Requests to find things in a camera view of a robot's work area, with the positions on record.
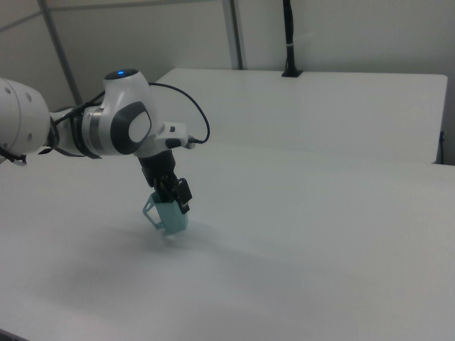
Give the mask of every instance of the light blue cup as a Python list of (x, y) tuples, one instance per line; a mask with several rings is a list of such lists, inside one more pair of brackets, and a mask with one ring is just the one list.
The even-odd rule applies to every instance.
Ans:
[[(149, 211), (154, 207), (158, 211), (161, 219), (160, 222), (155, 222), (149, 215)], [(150, 195), (142, 209), (142, 213), (144, 213), (156, 229), (163, 229), (165, 235), (179, 233), (186, 229), (188, 225), (188, 216), (182, 214), (178, 203), (176, 201), (161, 202), (157, 192), (153, 192)]]

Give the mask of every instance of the black cable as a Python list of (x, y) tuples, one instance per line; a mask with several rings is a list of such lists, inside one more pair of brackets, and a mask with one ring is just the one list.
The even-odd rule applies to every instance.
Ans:
[(441, 164), (444, 165), (444, 132), (439, 133), (439, 149), (441, 150)]
[(77, 107), (74, 107), (73, 110), (68, 112), (65, 116), (62, 116), (61, 118), (55, 120), (55, 125), (58, 125), (60, 122), (65, 121), (66, 119), (76, 117), (80, 114), (83, 114), (83, 112), (86, 108), (95, 105), (96, 104), (95, 102), (97, 100), (99, 100), (102, 96), (104, 96), (104, 94), (105, 94), (105, 92), (103, 91), (103, 92), (99, 93), (95, 98), (91, 99), (90, 101), (88, 101), (82, 105), (78, 105)]
[[(210, 137), (210, 124), (208, 123), (207, 116), (205, 115), (204, 111), (199, 106), (197, 101), (195, 101), (194, 98), (192, 98), (192, 96), (190, 96), (189, 94), (187, 94), (183, 90), (180, 90), (177, 87), (173, 87), (172, 85), (167, 85), (167, 84), (162, 84), (162, 83), (154, 83), (154, 82), (150, 82), (149, 85), (152, 85), (152, 86), (155, 86), (155, 87), (167, 87), (168, 89), (180, 92), (182, 95), (186, 96), (190, 101), (192, 101), (192, 103), (196, 106), (196, 108), (198, 108), (198, 110), (200, 112), (200, 115), (202, 116), (202, 118), (203, 118), (203, 120), (205, 122), (205, 126), (207, 128), (207, 135), (205, 136), (205, 138), (203, 140), (198, 140), (198, 139), (195, 139), (193, 137), (190, 137), (188, 139), (188, 142), (195, 143), (195, 144), (204, 144), (205, 142), (208, 141), (208, 139)], [(74, 118), (76, 116), (79, 116), (79, 115), (83, 114), (85, 108), (88, 108), (88, 107), (91, 107), (91, 106), (97, 104), (95, 102), (97, 100), (99, 100), (102, 96), (104, 96), (104, 94), (105, 94), (105, 92), (103, 91), (103, 92), (99, 93), (96, 97), (91, 99), (90, 101), (84, 103), (83, 105), (79, 105), (79, 106), (75, 107), (73, 110), (68, 112), (65, 116), (55, 120), (54, 124), (57, 126), (60, 122), (65, 121), (66, 119), (72, 119), (72, 118)]]
[(195, 144), (204, 144), (205, 142), (208, 141), (208, 138), (210, 137), (210, 124), (208, 123), (207, 116), (204, 114), (204, 111), (200, 108), (199, 104), (197, 103), (197, 101), (194, 100), (194, 98), (192, 98), (192, 96), (190, 96), (189, 94), (187, 94), (183, 90), (180, 90), (177, 87), (173, 87), (172, 85), (161, 84), (161, 83), (153, 83), (153, 82), (150, 82), (149, 85), (153, 85), (155, 87), (167, 87), (168, 89), (172, 89), (172, 90), (175, 90), (177, 92), (180, 92), (181, 94), (186, 96), (190, 101), (192, 101), (192, 103), (196, 106), (196, 108), (198, 108), (198, 110), (200, 112), (200, 115), (204, 119), (205, 126), (207, 127), (207, 135), (205, 136), (205, 139), (203, 139), (203, 140), (198, 140), (198, 139), (195, 139), (195, 138), (189, 138), (188, 141), (192, 142), (192, 143), (195, 143)]

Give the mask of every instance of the wall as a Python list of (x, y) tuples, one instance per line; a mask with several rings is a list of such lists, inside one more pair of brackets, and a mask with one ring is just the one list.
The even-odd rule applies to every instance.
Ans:
[[(282, 2), (236, 0), (243, 64), (283, 70)], [(296, 64), (307, 71), (449, 77), (445, 162), (455, 164), (455, 1), (293, 0)]]
[(103, 77), (133, 67), (149, 81), (175, 67), (238, 68), (227, 2), (49, 0), (50, 12), (84, 100)]
[[(231, 0), (47, 0), (68, 86), (36, 0), (0, 0), (0, 75), (39, 90), (51, 109), (102, 89), (123, 67), (153, 81), (175, 67), (239, 68)], [(242, 64), (282, 70), (280, 0), (234, 0)], [(455, 164), (455, 1), (292, 0), (297, 65), (308, 71), (449, 76), (445, 161)]]
[(74, 104), (36, 0), (0, 1), (0, 77), (37, 89), (50, 110)]

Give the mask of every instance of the white tabletop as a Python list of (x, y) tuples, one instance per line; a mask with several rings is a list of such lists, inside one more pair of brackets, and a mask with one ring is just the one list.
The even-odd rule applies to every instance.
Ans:
[(455, 168), (209, 143), (176, 150), (163, 240), (134, 157), (0, 167), (0, 328), (40, 340), (447, 340)]
[[(447, 77), (175, 69), (160, 79), (200, 103), (213, 140), (229, 144), (433, 163), (437, 159)], [(204, 125), (177, 92), (155, 88), (166, 120)]]

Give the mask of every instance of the cup handle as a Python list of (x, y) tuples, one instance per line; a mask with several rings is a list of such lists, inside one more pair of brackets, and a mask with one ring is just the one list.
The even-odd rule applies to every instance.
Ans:
[(154, 202), (154, 199), (153, 199), (153, 194), (150, 195), (149, 199), (147, 200), (144, 208), (142, 209), (142, 213), (144, 213), (144, 215), (146, 216), (146, 218), (151, 222), (151, 224), (153, 226), (155, 226), (156, 229), (162, 229), (164, 226), (163, 226), (163, 222), (155, 222), (149, 215), (149, 211), (154, 208), (155, 206), (155, 202)]

